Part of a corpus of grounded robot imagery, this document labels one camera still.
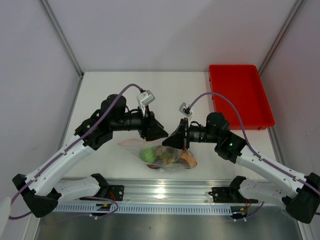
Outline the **green custard apple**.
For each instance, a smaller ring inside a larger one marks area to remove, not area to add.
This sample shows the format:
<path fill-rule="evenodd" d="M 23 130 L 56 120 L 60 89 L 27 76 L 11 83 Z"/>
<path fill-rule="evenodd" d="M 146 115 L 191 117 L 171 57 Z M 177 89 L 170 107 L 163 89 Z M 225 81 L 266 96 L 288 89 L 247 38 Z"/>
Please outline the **green custard apple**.
<path fill-rule="evenodd" d="M 157 158 L 156 151 L 152 147 L 142 148 L 139 152 L 139 158 L 145 163 L 152 164 Z"/>

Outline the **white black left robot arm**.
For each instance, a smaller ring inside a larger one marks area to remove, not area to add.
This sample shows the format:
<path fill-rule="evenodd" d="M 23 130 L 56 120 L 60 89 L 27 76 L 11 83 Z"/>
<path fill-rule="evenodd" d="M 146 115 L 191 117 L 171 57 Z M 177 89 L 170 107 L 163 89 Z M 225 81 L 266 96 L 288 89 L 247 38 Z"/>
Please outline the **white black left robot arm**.
<path fill-rule="evenodd" d="M 112 200 L 112 186 L 99 173 L 87 178 L 61 183 L 60 180 L 81 160 L 97 151 L 118 131 L 138 131 L 149 142 L 168 136 L 164 127 L 149 110 L 155 100 L 149 91 L 137 96 L 138 108 L 127 110 L 127 100 L 120 94 L 111 94 L 100 108 L 78 126 L 69 142 L 33 172 L 17 174 L 12 182 L 37 218 L 51 213 L 59 204 L 76 199 Z"/>

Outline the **clear pink-dotted zip bag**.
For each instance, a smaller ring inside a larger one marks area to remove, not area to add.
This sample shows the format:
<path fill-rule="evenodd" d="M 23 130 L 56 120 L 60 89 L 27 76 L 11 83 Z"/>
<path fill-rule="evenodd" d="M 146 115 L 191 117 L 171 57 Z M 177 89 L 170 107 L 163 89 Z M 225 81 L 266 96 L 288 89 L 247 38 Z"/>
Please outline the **clear pink-dotted zip bag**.
<path fill-rule="evenodd" d="M 197 160 L 191 151 L 164 146 L 162 141 L 162 139 L 145 141 L 130 138 L 119 142 L 118 145 L 152 170 L 189 170 L 197 166 Z"/>

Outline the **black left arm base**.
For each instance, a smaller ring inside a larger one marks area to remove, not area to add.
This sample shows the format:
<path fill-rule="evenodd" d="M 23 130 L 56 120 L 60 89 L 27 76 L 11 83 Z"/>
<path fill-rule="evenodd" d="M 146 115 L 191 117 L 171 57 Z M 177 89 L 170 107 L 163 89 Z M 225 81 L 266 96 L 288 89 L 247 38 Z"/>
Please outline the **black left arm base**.
<path fill-rule="evenodd" d="M 104 198 L 113 201 L 122 201 L 124 197 L 123 185 L 108 185 L 107 187 L 100 187 L 99 185 L 94 185 L 90 188 L 89 193 L 94 193 L 91 195 L 85 195 L 80 197 L 80 200 L 93 200 L 94 198 Z"/>

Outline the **brown longan fruit bunch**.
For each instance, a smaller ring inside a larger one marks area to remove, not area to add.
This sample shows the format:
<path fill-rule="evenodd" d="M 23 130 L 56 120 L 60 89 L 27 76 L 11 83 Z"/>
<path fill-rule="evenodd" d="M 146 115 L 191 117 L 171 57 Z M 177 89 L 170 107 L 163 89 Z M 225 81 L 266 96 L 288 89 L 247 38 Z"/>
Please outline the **brown longan fruit bunch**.
<path fill-rule="evenodd" d="M 179 149 L 158 145 L 155 147 L 156 160 L 155 165 L 158 166 L 169 166 L 176 164 L 181 156 L 181 151 Z"/>

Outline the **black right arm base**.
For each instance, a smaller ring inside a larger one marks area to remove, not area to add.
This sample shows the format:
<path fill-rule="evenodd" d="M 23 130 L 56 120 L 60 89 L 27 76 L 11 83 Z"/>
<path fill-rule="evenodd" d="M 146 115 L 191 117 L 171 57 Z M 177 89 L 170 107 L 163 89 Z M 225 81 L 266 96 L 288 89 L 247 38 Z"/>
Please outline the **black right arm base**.
<path fill-rule="evenodd" d="M 259 202 L 257 199 L 245 198 L 238 190 L 229 187 L 212 187 L 208 194 L 212 197 L 214 203 L 257 204 Z"/>

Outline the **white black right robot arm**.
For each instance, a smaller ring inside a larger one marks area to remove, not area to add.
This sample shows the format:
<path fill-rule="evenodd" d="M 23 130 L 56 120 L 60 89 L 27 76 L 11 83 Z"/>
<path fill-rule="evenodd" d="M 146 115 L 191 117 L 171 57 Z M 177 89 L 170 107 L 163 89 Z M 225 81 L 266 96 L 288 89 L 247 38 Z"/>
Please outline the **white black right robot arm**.
<path fill-rule="evenodd" d="M 230 131 L 222 113 L 212 112 L 206 125 L 191 125 L 182 118 L 177 129 L 167 137 L 163 146 L 187 150 L 190 143 L 215 144 L 214 151 L 224 160 L 245 167 L 262 176 L 268 183 L 256 183 L 246 177 L 228 189 L 234 202 L 254 199 L 284 208 L 297 221 L 311 223 L 320 206 L 320 177 L 292 170 L 258 153 L 244 138 Z"/>

